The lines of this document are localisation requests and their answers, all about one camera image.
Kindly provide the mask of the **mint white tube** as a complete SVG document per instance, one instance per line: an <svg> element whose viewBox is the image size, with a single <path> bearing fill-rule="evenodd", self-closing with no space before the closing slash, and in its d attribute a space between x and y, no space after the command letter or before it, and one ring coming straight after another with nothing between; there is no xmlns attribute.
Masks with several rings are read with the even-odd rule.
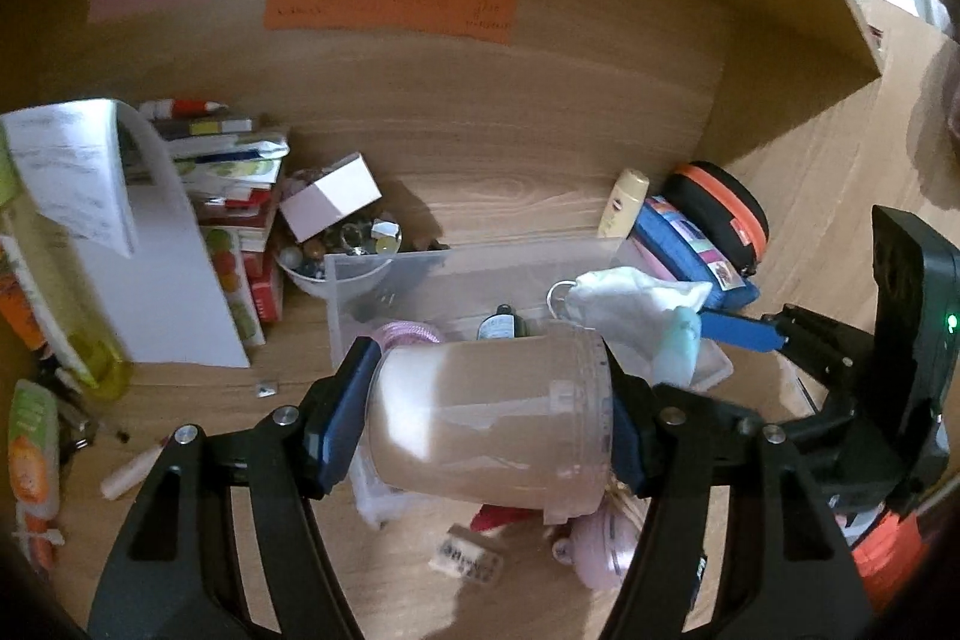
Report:
<svg viewBox="0 0 960 640"><path fill-rule="evenodd" d="M656 385L665 383L679 388L692 385L700 341L700 315L693 308L674 308L665 322L658 352L652 359L652 381Z"/></svg>

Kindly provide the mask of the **white cloth pouch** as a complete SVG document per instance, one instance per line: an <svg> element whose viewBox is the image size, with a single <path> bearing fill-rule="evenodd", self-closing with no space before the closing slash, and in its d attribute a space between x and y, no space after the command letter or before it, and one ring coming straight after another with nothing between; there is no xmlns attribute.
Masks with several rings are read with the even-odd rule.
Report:
<svg viewBox="0 0 960 640"><path fill-rule="evenodd" d="M656 385L652 359L670 312L688 307L700 315L709 292L708 283L658 280L635 266L617 266L556 281L545 304L555 320L597 331L625 374Z"/></svg>

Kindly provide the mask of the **translucent beige jar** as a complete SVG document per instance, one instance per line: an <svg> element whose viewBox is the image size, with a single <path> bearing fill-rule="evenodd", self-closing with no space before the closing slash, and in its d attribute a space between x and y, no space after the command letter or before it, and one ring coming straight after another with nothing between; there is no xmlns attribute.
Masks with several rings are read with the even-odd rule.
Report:
<svg viewBox="0 0 960 640"><path fill-rule="evenodd" d="M607 347L574 326L394 347L366 408L366 447L382 482L539 510L548 525L599 509L612 438Z"/></svg>

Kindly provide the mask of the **red small object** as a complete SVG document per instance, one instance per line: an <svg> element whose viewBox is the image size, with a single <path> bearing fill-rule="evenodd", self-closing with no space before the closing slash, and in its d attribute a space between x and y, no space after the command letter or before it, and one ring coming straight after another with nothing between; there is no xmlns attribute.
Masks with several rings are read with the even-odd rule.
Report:
<svg viewBox="0 0 960 640"><path fill-rule="evenodd" d="M475 533L488 533L505 526L516 525L539 515L537 510L513 509L500 505L482 505L470 520L469 528Z"/></svg>

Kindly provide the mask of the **small wooden lip balm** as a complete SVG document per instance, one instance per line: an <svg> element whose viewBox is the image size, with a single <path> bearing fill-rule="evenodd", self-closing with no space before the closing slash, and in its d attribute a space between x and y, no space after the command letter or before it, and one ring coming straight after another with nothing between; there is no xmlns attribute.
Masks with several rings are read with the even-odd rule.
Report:
<svg viewBox="0 0 960 640"><path fill-rule="evenodd" d="M109 500L109 502L114 502L135 487L139 487L145 481L146 476L149 475L149 471L153 470L153 466L163 453L164 447L166 447L166 440L160 440L155 445L151 445L148 450L122 464L121 468L117 468L117 470L108 474L99 484L101 497Z"/></svg>

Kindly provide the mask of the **black orange zip case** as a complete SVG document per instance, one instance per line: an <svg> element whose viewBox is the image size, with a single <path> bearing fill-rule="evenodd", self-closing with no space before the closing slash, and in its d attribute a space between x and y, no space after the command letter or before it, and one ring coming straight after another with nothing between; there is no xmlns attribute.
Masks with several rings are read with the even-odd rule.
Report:
<svg viewBox="0 0 960 640"><path fill-rule="evenodd" d="M770 243L757 198L718 164L690 161L672 170L661 195L692 221L742 276L754 276Z"/></svg>

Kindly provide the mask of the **pink round lid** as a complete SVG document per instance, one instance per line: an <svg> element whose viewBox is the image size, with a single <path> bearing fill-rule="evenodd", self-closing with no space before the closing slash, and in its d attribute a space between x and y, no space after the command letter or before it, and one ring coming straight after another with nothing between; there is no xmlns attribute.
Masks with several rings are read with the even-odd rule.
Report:
<svg viewBox="0 0 960 640"><path fill-rule="evenodd" d="M646 498L608 497L590 515L578 516L551 544L551 555L590 591L618 590L625 581L646 523Z"/></svg>

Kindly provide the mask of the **green orange tube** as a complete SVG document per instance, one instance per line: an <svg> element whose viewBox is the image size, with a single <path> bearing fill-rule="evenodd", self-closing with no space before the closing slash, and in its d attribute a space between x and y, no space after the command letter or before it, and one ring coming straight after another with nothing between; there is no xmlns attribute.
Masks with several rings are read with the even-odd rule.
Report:
<svg viewBox="0 0 960 640"><path fill-rule="evenodd" d="M34 381L18 380L8 415L8 475L14 498L41 520L59 515L59 437L55 396Z"/></svg>

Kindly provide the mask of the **dark green glass bottle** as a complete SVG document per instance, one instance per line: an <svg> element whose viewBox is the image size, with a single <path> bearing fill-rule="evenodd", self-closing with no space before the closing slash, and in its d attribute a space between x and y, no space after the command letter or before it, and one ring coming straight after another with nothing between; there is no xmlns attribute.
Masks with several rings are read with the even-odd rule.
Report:
<svg viewBox="0 0 960 640"><path fill-rule="evenodd" d="M526 322L509 304L498 305L477 328L478 339L516 339L526 335Z"/></svg>

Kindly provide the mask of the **white eraser block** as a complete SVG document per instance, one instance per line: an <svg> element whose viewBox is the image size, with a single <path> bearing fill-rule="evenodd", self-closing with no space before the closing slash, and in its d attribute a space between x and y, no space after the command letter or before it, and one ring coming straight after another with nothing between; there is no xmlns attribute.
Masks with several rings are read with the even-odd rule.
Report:
<svg viewBox="0 0 960 640"><path fill-rule="evenodd" d="M486 537L460 525L446 531L430 559L431 570L480 587L494 585L504 568L503 554Z"/></svg>

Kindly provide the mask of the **orange book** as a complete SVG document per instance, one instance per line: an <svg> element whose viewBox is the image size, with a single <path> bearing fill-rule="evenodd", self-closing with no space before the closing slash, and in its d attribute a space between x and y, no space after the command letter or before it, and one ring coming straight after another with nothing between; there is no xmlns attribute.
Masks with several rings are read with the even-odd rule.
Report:
<svg viewBox="0 0 960 640"><path fill-rule="evenodd" d="M41 351L46 347L46 337L32 313L28 298L11 273L5 273L0 280L0 312L29 351Z"/></svg>

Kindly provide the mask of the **clear plastic storage bin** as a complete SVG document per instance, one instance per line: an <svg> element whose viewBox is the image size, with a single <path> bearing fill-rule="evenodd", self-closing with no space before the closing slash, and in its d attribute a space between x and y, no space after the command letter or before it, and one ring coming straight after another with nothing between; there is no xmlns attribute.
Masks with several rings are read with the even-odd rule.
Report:
<svg viewBox="0 0 960 640"><path fill-rule="evenodd" d="M556 326L545 294L556 281L573 281L599 269L635 266L658 280L635 242L561 241L521 245L475 245L455 250L398 253L391 271L373 291L358 298L327 301L332 359L342 360L362 336L382 351L412 344L480 341L477 328L496 307L509 304L523 317L528 336ZM729 377L732 364L721 349L701 337L692 390L706 390ZM371 526L409 513L434 495L414 494L382 482L366 447L366 429L350 464L358 512Z"/></svg>

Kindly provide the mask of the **white bowl of trinkets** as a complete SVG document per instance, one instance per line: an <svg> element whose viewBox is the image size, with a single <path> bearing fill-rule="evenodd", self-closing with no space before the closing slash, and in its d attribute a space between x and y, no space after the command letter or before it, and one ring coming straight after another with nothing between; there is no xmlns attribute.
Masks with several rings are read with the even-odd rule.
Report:
<svg viewBox="0 0 960 640"><path fill-rule="evenodd" d="M403 243L404 230L392 214L356 213L299 244L285 237L274 260L311 298L358 298L386 278Z"/></svg>

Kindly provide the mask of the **white curved paper stand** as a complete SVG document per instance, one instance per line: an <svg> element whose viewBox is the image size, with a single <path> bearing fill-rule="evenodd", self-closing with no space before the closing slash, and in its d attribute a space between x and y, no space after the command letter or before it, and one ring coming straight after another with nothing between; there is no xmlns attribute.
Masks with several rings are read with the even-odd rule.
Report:
<svg viewBox="0 0 960 640"><path fill-rule="evenodd" d="M25 193L7 234L65 335L133 364L249 364L166 143L140 112L83 99L3 113Z"/></svg>

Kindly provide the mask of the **pink white small box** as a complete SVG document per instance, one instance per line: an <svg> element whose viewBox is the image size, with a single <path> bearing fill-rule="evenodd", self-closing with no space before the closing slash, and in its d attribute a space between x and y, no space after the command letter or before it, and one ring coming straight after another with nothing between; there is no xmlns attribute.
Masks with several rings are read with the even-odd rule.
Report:
<svg viewBox="0 0 960 640"><path fill-rule="evenodd" d="M327 174L281 198L278 208L291 234L298 242L304 242L381 197L381 188L366 159L353 152Z"/></svg>

